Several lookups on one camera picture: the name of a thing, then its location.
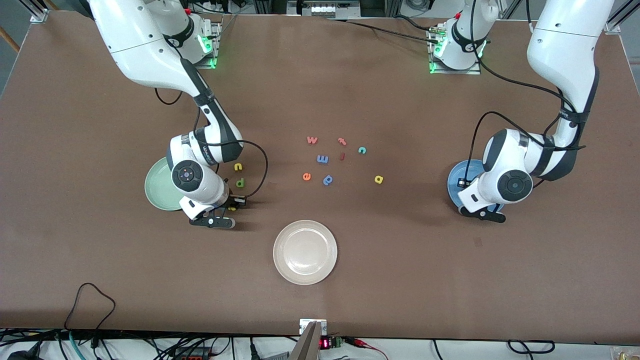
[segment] black strap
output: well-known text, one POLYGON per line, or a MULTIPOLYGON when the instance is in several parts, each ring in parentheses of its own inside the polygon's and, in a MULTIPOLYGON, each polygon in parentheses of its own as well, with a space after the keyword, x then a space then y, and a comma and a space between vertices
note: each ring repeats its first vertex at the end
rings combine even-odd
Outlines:
POLYGON ((464 36, 460 35, 460 32, 458 31, 458 22, 456 21, 453 26, 451 27, 451 34, 453 35, 453 40, 455 40, 460 47, 462 47, 462 51, 465 53, 473 53, 474 52, 474 45, 475 44, 475 48, 477 49, 480 45, 483 44, 484 40, 486 39, 486 37, 483 37, 480 40, 476 40, 475 42, 465 38, 464 36))
POLYGON ((536 164, 536 168, 533 169, 533 171, 529 173, 529 175, 533 177, 542 175, 542 173, 547 168, 547 165, 549 165, 551 155, 553 155, 555 149, 556 142, 554 141, 553 136, 547 135, 545 137, 545 145, 542 147, 542 154, 540 154, 538 164, 536 164))
POLYGON ((200 151, 202 152, 202 157, 209 165, 215 165, 218 162, 213 158, 213 154, 211 154, 211 150, 207 145, 207 138, 204 135, 204 127, 197 129, 193 134, 198 140, 198 146, 200 146, 200 151))
POLYGON ((184 41, 192 36, 193 30, 195 29, 193 19, 188 16, 187 19, 189 19, 189 24, 187 24, 187 27, 184 28, 184 30, 182 30, 180 33, 177 33, 175 35, 164 35, 164 39, 172 47, 182 47, 184 41))

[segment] white plate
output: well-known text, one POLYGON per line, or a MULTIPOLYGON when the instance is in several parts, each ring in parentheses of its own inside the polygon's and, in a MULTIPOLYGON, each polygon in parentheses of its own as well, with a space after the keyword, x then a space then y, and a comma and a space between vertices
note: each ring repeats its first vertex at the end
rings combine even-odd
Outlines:
POLYGON ((329 229, 313 220, 287 225, 273 245, 273 262, 282 277, 298 285, 321 282, 338 259, 338 245, 329 229))

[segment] green led light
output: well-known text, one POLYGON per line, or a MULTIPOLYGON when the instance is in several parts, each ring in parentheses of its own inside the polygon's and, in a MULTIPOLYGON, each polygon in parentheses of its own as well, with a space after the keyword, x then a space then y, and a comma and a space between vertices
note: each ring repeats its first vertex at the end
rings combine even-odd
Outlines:
POLYGON ((208 39, 205 37, 198 37, 197 39, 198 39, 198 42, 200 43, 200 47, 202 48, 202 51, 204 51, 205 53, 208 53, 211 50, 211 45, 205 44, 205 41, 208 41, 208 39))

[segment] wire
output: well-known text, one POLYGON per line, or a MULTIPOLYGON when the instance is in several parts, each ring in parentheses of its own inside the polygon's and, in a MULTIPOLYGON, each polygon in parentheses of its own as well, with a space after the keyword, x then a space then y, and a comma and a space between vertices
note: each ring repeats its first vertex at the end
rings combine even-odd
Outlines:
POLYGON ((65 349, 62 347, 62 339, 60 339, 60 333, 58 333, 56 337, 58 338, 58 346, 60 347, 60 352, 62 353, 62 357, 64 357, 65 360, 69 360, 69 358, 67 357, 67 353, 65 353, 65 349))
MULTIPOLYGON (((474 12, 476 10, 476 1, 477 0, 474 0, 473 4, 471 6, 471 19, 474 18, 474 12)), ((553 90, 549 90, 548 88, 545 88, 545 87, 542 87, 542 86, 538 86, 538 85, 534 85, 534 84, 524 83, 522 81, 509 79, 509 78, 506 78, 506 77, 498 74, 497 72, 493 71, 492 69, 489 69, 489 67, 484 64, 482 59, 480 59, 480 55, 478 55, 476 42, 474 40, 474 22, 473 22, 473 20, 470 21, 469 30, 471 32, 471 44, 472 44, 472 47, 473 47, 473 50, 474 50, 474 54, 476 55, 476 59, 478 61, 478 64, 480 64, 485 70, 490 72, 495 77, 497 77, 499 79, 502 79, 504 81, 507 81, 508 83, 518 84, 518 85, 526 86, 526 87, 529 87, 529 88, 538 89, 540 91, 544 91, 544 92, 546 92, 548 94, 551 94, 551 95, 557 97, 558 99, 564 101, 564 103, 566 103, 571 108, 572 112, 574 112, 574 113, 576 112, 575 111, 575 107, 573 106, 573 104, 569 100, 567 100, 564 96, 562 96, 561 94, 559 94, 559 93, 557 93, 557 92, 555 92, 553 90)))
POLYGON ((380 350, 378 348, 374 348, 374 347, 372 347, 371 345, 368 345, 368 344, 366 345, 365 348, 368 348, 369 350, 375 350, 375 351, 381 353, 385 357, 386 360, 389 360, 389 358, 387 357, 387 355, 385 354, 384 351, 382 351, 382 350, 380 350))
POLYGON ((100 339, 100 342, 102 343, 102 347, 104 347, 104 350, 107 352, 107 356, 109 356, 109 360, 115 360, 113 359, 113 356, 111 356, 111 352, 109 351, 107 344, 104 342, 104 339, 100 339))
POLYGON ((158 93, 158 88, 154 88, 154 91, 156 92, 156 97, 158 98, 158 100, 160 100, 160 102, 165 104, 165 105, 173 105, 173 104, 175 104, 176 102, 178 102, 178 100, 180 100, 180 97, 182 96, 182 92, 180 92, 178 94, 178 97, 176 97, 174 101, 166 102, 166 101, 162 100, 162 98, 160 97, 160 94, 158 93))
POLYGON ((436 339, 432 339, 432 341, 433 341, 433 347, 435 347, 436 349, 436 354, 438 354, 438 359, 444 360, 442 359, 442 355, 440 355, 440 350, 438 349, 438 343, 436 342, 436 339))
POLYGON ((201 8, 201 9, 207 10, 208 12, 211 12, 211 13, 228 13, 228 14, 230 14, 230 12, 221 12, 221 11, 218 11, 218 10, 207 9, 206 7, 204 7, 204 6, 202 6, 202 5, 198 4, 198 3, 191 3, 191 4, 197 6, 197 7, 201 8))
POLYGON ((13 340, 7 340, 5 342, 3 342, 2 344, 0 344, 0 347, 5 347, 11 344, 15 344, 15 343, 21 343, 21 342, 25 342, 25 341, 42 341, 42 340, 52 340, 54 339, 55 335, 59 333, 58 330, 49 330, 49 331, 45 331, 45 332, 41 332, 39 334, 36 335, 30 335, 30 336, 24 336, 22 338, 17 338, 17 339, 13 339, 13 340))
POLYGON ((403 33, 398 33, 396 31, 391 31, 391 30, 387 30, 387 29, 383 29, 383 28, 379 28, 377 26, 372 26, 372 25, 367 25, 367 24, 361 24, 359 22, 347 22, 347 24, 353 24, 353 25, 357 25, 357 26, 363 26, 365 28, 369 28, 369 29, 373 29, 373 30, 378 30, 378 31, 382 31, 384 33, 389 33, 389 34, 393 34, 393 35, 397 35, 399 37, 405 37, 405 38, 412 38, 415 40, 420 40, 420 41, 424 41, 424 42, 430 42, 432 44, 437 44, 438 41, 435 39, 428 39, 428 38, 421 38, 421 37, 415 37, 413 35, 409 35, 409 34, 403 34, 403 33))
POLYGON ((409 17, 407 17, 407 16, 404 16, 404 15, 398 14, 398 15, 394 16, 394 18, 395 18, 395 19, 404 19, 404 20, 407 20, 407 21, 409 22, 409 24, 411 24, 414 28, 418 28, 418 29, 420 29, 420 30, 424 30, 424 31, 429 31, 429 27, 426 27, 426 28, 425 28, 424 26, 420 26, 420 25, 418 25, 415 21, 411 20, 411 18, 409 18, 409 17))
POLYGON ((102 290, 100 290, 94 283, 92 282, 85 282, 84 284, 80 285, 80 287, 78 288, 78 291, 76 293, 76 299, 74 300, 74 305, 71 307, 71 311, 69 311, 69 314, 67 315, 67 318, 65 319, 65 330, 67 330, 69 332, 69 337, 71 337, 71 329, 69 329, 68 323, 69 320, 71 319, 71 316, 74 314, 74 311, 76 310, 76 306, 78 305, 78 300, 80 298, 80 291, 82 291, 82 289, 87 286, 90 285, 92 286, 97 292, 100 293, 100 295, 102 295, 103 297, 106 297, 109 301, 111 301, 113 307, 111 308, 111 311, 109 311, 109 313, 102 318, 102 320, 100 320, 100 322, 98 323, 98 326, 95 327, 95 330, 93 331, 93 335, 95 336, 98 332, 98 329, 100 328, 100 325, 102 325, 102 323, 104 323, 105 320, 107 320, 107 318, 109 318, 109 316, 111 316, 111 314, 113 314, 113 312, 116 309, 116 301, 113 300, 112 297, 110 297, 109 295, 105 294, 104 292, 102 292, 102 290))
POLYGON ((149 343, 149 342, 147 342, 147 343, 148 343, 149 345, 153 346, 153 347, 154 347, 154 349, 156 350, 156 352, 157 352, 158 354, 160 354, 160 349, 158 348, 158 344, 156 344, 155 339, 154 339, 154 338, 150 338, 149 340, 150 340, 150 343, 149 343))
POLYGON ((214 340, 214 341, 211 343, 211 347, 209 348, 209 356, 218 356, 218 355, 222 354, 222 353, 223 353, 223 352, 225 352, 225 350, 229 347, 229 344, 231 344, 231 338, 229 338, 229 341, 227 341, 227 344, 226 344, 226 345, 225 345, 225 347, 222 349, 222 351, 221 351, 221 352, 218 352, 218 353, 216 354, 216 353, 214 353, 214 352, 212 351, 212 350, 213 350, 213 344, 215 344, 216 340, 214 340))
POLYGON ((529 0, 526 0, 525 5, 527 6, 527 22, 529 23, 529 31, 533 34, 533 24, 531 24, 531 11, 529 10, 529 0))
MULTIPOLYGON (((198 127, 198 121, 200 120, 200 108, 198 108, 198 115, 196 115, 196 120, 193 123, 193 133, 195 134, 196 129, 198 127)), ((250 145, 255 146, 256 148, 258 148, 258 150, 262 153, 262 155, 264 156, 264 174, 262 175, 262 180, 260 180, 260 183, 258 184, 258 187, 256 187, 256 189, 254 191, 252 191, 251 193, 249 193, 249 195, 245 195, 245 198, 249 198, 254 196, 259 190, 260 188, 262 188, 262 185, 264 184, 264 180, 267 178, 267 173, 269 172, 269 158, 267 157, 267 153, 266 151, 264 151, 264 149, 256 144, 255 142, 251 142, 249 140, 232 140, 232 141, 228 141, 228 142, 221 142, 221 143, 208 143, 208 142, 203 142, 200 141, 197 137, 194 136, 194 138, 196 139, 196 141, 200 144, 206 145, 206 146, 224 146, 224 145, 229 145, 232 143, 248 143, 250 145)))
MULTIPOLYGON (((478 123, 476 124, 476 129, 474 130, 474 136, 471 139, 471 149, 469 149, 469 159, 467 161, 467 167, 465 169, 465 181, 469 181, 469 179, 467 179, 467 175, 469 172, 469 165, 471 164, 471 157, 473 156, 473 152, 474 152, 474 146, 476 144, 476 136, 477 136, 477 132, 478 129, 480 128, 480 124, 482 124, 482 121, 484 120, 484 118, 489 115, 489 114, 494 114, 494 115, 498 115, 499 117, 501 117, 502 119, 504 119, 506 122, 508 122, 509 124, 511 124, 511 126, 515 127, 516 129, 519 130, 519 132, 521 132, 523 135, 525 135, 526 137, 528 137, 530 140, 532 140, 533 142, 535 142, 536 144, 540 145, 541 147, 544 147, 545 144, 541 143, 538 139, 536 139, 535 137, 533 137, 531 134, 529 134, 525 129, 521 128, 518 124, 516 124, 515 122, 513 122, 513 120, 507 118, 506 116, 504 116, 503 114, 497 112, 497 111, 487 111, 486 113, 484 113, 481 117, 480 120, 478 120, 478 123)), ((554 151, 577 151, 580 149, 584 149, 585 146, 578 146, 578 147, 555 147, 554 151)))
POLYGON ((71 334, 71 331, 69 331, 69 341, 71 342, 71 347, 74 348, 74 351, 76 352, 76 355, 78 355, 80 360, 86 360, 84 355, 82 355, 82 353, 80 352, 80 349, 78 349, 78 346, 76 345, 76 341, 74 340, 74 336, 71 334))
POLYGON ((527 346, 527 344, 525 344, 522 340, 509 340, 507 341, 507 346, 509 347, 509 349, 511 351, 513 351, 516 354, 520 354, 520 355, 528 355, 530 360, 534 360, 533 359, 533 355, 543 355, 543 354, 549 354, 551 352, 553 352, 556 349, 556 343, 554 343, 553 341, 530 341, 531 343, 544 343, 544 344, 551 344, 551 348, 548 350, 537 350, 537 351, 532 351, 529 349, 529 347, 527 346), (525 349, 524 351, 522 350, 516 350, 513 348, 513 346, 511 345, 512 342, 515 343, 519 343, 522 345, 522 347, 525 349))

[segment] metal bracket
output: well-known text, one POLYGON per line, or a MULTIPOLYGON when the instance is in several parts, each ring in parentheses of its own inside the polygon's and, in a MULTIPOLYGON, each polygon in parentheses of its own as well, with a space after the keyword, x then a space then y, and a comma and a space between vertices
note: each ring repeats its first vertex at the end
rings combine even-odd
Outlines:
POLYGON ((326 323, 326 320, 322 321, 309 321, 296 346, 291 350, 289 360, 318 360, 320 358, 321 327, 325 326, 323 323, 326 323))
POLYGON ((49 11, 47 9, 44 9, 40 18, 36 18, 34 15, 32 15, 31 19, 29 19, 29 22, 32 24, 43 24, 45 21, 47 21, 48 17, 49 11))
POLYGON ((628 0, 607 19, 604 31, 608 35, 620 33, 620 24, 640 8, 640 0, 628 0))
POLYGON ((300 319, 300 334, 302 335, 310 322, 320 322, 322 324, 322 335, 326 335, 326 320, 325 319, 300 319))
POLYGON ((605 35, 619 35, 620 27, 616 25, 613 28, 609 28, 609 23, 604 24, 604 33, 605 35))
POLYGON ((510 19, 518 6, 520 6, 520 3, 522 3, 522 0, 513 0, 511 4, 508 4, 506 0, 499 0, 498 11, 500 19, 510 19))

